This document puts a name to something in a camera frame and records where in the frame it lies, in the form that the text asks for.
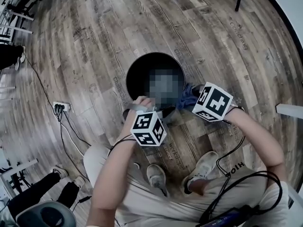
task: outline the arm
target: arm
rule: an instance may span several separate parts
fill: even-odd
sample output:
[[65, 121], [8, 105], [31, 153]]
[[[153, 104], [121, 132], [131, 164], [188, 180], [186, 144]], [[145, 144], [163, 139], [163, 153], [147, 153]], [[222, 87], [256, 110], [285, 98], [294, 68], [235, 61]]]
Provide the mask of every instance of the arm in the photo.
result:
[[[146, 107], [151, 101], [146, 97], [138, 97], [135, 104]], [[122, 132], [117, 140], [130, 134], [136, 116], [135, 111], [128, 113]], [[126, 192], [127, 168], [136, 145], [135, 141], [124, 141], [116, 145], [99, 173], [94, 186], [87, 226], [113, 227], [115, 213], [123, 201]]]
[[[238, 126], [249, 139], [268, 171], [276, 174], [280, 181], [287, 181], [284, 153], [279, 142], [259, 123], [241, 109], [233, 109], [225, 119]], [[268, 181], [267, 187], [273, 184]]]

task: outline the beige pants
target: beige pants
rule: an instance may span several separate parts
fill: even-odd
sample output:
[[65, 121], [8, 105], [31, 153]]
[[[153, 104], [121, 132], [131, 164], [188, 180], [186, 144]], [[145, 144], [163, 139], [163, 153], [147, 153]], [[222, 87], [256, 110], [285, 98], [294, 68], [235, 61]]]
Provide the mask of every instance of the beige pants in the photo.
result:
[[[84, 166], [92, 186], [107, 158], [108, 149], [104, 146], [90, 147], [84, 156]], [[229, 181], [236, 180], [253, 173], [245, 166], [238, 167]], [[182, 199], [168, 199], [161, 190], [152, 188], [145, 182], [140, 170], [131, 164], [128, 171], [128, 191], [123, 203], [116, 212], [120, 225], [147, 226], [151, 218], [170, 218], [188, 222], [198, 222], [202, 213], [218, 196], [226, 177], [216, 178], [205, 188], [203, 196], [192, 193]], [[216, 206], [213, 217], [230, 208], [240, 208], [245, 204], [256, 206], [266, 189], [264, 177], [248, 178], [229, 190]]]

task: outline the blue cloth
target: blue cloth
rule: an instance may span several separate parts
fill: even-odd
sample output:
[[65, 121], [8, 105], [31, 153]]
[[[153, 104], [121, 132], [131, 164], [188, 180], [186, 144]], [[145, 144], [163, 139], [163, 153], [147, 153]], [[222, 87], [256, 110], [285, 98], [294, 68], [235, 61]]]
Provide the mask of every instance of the blue cloth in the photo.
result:
[[190, 83], [187, 83], [182, 96], [178, 99], [178, 102], [176, 103], [176, 108], [177, 109], [183, 109], [186, 106], [189, 105], [195, 105], [196, 102], [198, 101], [198, 97], [196, 97], [195, 95], [193, 95], [192, 93], [192, 85]]

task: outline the white sneaker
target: white sneaker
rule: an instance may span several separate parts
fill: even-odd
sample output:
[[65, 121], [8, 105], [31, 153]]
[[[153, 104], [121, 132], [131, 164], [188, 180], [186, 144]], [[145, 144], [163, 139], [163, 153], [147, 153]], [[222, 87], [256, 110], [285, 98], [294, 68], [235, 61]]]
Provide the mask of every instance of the white sneaker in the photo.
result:
[[188, 189], [188, 186], [191, 184], [191, 182], [197, 179], [206, 179], [206, 177], [215, 168], [216, 161], [218, 158], [219, 155], [214, 151], [209, 151], [200, 158], [192, 173], [186, 176], [181, 183], [181, 189], [184, 189], [184, 193], [186, 194], [192, 193]]
[[17, 62], [15, 64], [15, 70], [18, 70], [20, 66], [20, 58], [18, 57]]
[[75, 183], [77, 185], [77, 187], [79, 187], [79, 190], [84, 186], [85, 184], [85, 180], [78, 176], [74, 181], [72, 181], [73, 183]]
[[169, 197], [169, 192], [165, 186], [166, 175], [161, 167], [156, 164], [151, 164], [146, 169], [147, 179], [150, 186], [159, 188], [165, 197]]
[[60, 168], [58, 166], [53, 166], [50, 170], [51, 173], [58, 173], [60, 175], [60, 178], [66, 178], [68, 176], [68, 172], [65, 171], [63, 168]]
[[21, 63], [23, 63], [25, 61], [25, 49], [26, 49], [25, 46], [23, 46], [23, 53], [20, 58]]

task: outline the white cube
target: white cube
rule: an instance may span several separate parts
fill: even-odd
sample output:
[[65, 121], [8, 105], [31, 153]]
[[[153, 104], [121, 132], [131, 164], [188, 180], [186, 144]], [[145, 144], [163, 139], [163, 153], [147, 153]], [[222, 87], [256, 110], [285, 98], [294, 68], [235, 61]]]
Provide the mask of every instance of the white cube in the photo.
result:
[[209, 121], [223, 120], [233, 96], [213, 83], [206, 82], [193, 113]]
[[131, 134], [141, 146], [160, 146], [167, 133], [157, 112], [137, 111]]

